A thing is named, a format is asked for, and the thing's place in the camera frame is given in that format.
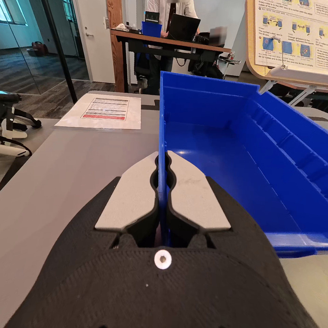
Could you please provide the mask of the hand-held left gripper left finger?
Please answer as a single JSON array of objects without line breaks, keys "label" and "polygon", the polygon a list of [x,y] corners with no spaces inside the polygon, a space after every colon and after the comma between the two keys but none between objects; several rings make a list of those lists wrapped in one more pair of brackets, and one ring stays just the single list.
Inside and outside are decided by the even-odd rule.
[{"label": "hand-held left gripper left finger", "polygon": [[119,178],[95,230],[129,234],[137,246],[153,248],[159,225],[158,151],[127,169]]}]

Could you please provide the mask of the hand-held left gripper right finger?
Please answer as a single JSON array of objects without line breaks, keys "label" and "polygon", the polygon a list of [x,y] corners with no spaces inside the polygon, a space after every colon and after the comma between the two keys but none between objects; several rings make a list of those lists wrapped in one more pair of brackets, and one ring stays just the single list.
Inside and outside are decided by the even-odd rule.
[{"label": "hand-held left gripper right finger", "polygon": [[166,152],[167,227],[174,247],[187,247],[195,235],[231,229],[205,174],[173,151]]}]

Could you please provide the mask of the blue plastic bin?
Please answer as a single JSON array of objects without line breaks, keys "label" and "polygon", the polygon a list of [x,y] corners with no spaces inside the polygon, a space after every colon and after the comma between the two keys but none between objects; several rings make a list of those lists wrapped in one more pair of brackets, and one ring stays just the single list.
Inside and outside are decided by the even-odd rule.
[{"label": "blue plastic bin", "polygon": [[196,166],[256,221],[279,257],[327,253],[327,130],[252,84],[161,73],[165,153]]}]

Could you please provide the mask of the paper sheet in plastic sleeve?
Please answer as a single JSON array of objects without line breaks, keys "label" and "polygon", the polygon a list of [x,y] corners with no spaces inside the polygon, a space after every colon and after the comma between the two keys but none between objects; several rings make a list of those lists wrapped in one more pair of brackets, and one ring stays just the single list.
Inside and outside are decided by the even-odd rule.
[{"label": "paper sheet in plastic sleeve", "polygon": [[141,129],[141,98],[87,93],[58,121],[57,128]]}]

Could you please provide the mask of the spare hand-held gripper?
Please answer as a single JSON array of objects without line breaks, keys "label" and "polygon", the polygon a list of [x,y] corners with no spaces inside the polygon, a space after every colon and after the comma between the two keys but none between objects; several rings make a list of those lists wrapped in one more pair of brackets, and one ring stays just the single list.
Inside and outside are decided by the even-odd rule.
[{"label": "spare hand-held gripper", "polygon": [[35,119],[31,114],[15,108],[15,105],[22,100],[16,93],[0,92],[0,127],[1,137],[7,139],[25,139],[27,128],[31,126],[35,129],[42,127],[40,120]]},{"label": "spare hand-held gripper", "polygon": [[0,154],[16,158],[32,156],[31,150],[24,144],[3,136],[0,136]]}]

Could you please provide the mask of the white side table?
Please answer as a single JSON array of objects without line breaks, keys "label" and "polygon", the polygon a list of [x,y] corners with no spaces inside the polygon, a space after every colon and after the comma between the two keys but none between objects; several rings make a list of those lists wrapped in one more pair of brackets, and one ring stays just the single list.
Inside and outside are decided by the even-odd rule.
[{"label": "white side table", "polygon": [[237,81],[240,72],[239,65],[242,63],[242,60],[235,60],[235,52],[222,53],[218,56],[216,65],[219,71],[223,75],[223,80],[226,78],[228,80]]}]

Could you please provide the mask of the white door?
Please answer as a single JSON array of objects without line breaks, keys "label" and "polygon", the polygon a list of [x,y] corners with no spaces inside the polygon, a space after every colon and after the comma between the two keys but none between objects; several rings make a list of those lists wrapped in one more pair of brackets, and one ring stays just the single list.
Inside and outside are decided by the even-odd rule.
[{"label": "white door", "polygon": [[105,0],[73,0],[72,2],[90,81],[114,84],[107,2]]}]

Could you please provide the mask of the instruction sheet on wooden board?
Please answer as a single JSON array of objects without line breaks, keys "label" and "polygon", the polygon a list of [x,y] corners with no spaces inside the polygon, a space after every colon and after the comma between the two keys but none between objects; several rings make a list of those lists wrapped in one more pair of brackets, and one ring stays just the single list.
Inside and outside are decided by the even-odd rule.
[{"label": "instruction sheet on wooden board", "polygon": [[304,90],[309,86],[316,86],[320,90],[327,89],[327,84],[322,83],[311,83],[303,80],[288,80],[284,78],[278,78],[271,76],[270,68],[262,65],[257,65],[255,63],[256,55],[256,27],[255,27],[255,11],[256,11],[256,1],[255,0],[246,0],[245,1],[245,30],[246,30],[246,64],[250,72],[261,80],[274,80],[279,84],[285,85],[287,87]]}]

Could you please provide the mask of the black bag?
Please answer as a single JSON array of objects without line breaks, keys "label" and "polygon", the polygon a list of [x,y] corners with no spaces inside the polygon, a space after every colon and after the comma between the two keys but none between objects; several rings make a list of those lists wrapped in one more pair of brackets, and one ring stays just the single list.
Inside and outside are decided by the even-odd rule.
[{"label": "black bag", "polygon": [[224,47],[225,40],[225,34],[210,34],[210,32],[201,32],[200,34],[195,35],[193,42],[214,47]]}]

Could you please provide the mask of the small blue bin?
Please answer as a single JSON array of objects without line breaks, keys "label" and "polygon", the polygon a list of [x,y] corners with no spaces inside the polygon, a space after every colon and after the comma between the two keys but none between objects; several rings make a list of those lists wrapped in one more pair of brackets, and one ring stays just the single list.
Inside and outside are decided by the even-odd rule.
[{"label": "small blue bin", "polygon": [[141,22],[141,31],[142,31],[142,34],[145,36],[160,38],[161,31],[162,31],[162,25],[158,24],[158,23],[142,21]]}]

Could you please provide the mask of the black laptop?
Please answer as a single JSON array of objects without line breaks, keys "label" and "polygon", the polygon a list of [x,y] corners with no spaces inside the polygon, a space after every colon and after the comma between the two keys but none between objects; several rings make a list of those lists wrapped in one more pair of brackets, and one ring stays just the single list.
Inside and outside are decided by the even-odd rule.
[{"label": "black laptop", "polygon": [[167,39],[192,42],[200,24],[200,19],[173,14]]}]

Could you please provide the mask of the red bag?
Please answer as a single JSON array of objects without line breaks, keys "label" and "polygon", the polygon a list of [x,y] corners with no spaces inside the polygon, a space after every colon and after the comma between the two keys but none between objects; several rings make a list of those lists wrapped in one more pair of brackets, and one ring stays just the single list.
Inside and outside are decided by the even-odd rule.
[{"label": "red bag", "polygon": [[31,47],[26,49],[32,57],[43,57],[49,54],[48,48],[42,42],[36,41],[31,43]]}]

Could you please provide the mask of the black glass wall post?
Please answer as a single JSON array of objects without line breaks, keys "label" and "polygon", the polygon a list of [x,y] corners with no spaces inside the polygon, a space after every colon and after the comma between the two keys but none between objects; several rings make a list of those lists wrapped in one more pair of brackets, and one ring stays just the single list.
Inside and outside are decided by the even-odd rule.
[{"label": "black glass wall post", "polygon": [[67,62],[66,62],[66,59],[65,59],[65,55],[64,55],[63,48],[62,48],[60,38],[59,38],[59,35],[58,35],[58,31],[57,31],[57,28],[56,28],[56,25],[55,25],[55,21],[54,21],[53,15],[51,13],[51,8],[50,8],[50,5],[49,5],[49,2],[47,0],[41,0],[41,3],[42,3],[42,6],[43,6],[43,10],[45,12],[45,15],[46,15],[46,19],[47,19],[47,22],[48,22],[48,25],[49,25],[49,28],[50,28],[50,31],[51,31],[52,38],[53,38],[54,43],[55,43],[55,47],[56,47],[57,52],[58,52],[58,56],[59,56],[60,63],[61,63],[62,69],[63,69],[63,73],[64,73],[64,76],[65,76],[65,80],[66,80],[66,83],[67,83],[67,86],[68,86],[69,93],[71,95],[73,104],[76,104],[76,102],[77,102],[76,92],[75,92],[73,82],[72,82],[72,78],[71,78],[71,75],[70,75],[70,72],[69,72],[69,68],[68,68],[68,65],[67,65]]}]

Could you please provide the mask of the wooden post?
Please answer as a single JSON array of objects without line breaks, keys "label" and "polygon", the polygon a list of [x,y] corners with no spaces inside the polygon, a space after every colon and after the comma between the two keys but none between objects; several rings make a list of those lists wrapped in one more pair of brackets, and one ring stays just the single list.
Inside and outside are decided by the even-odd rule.
[{"label": "wooden post", "polygon": [[110,41],[112,49],[115,92],[129,92],[128,68],[126,58],[126,43],[123,31],[115,28],[123,23],[121,0],[107,0],[107,13],[110,27]]}]

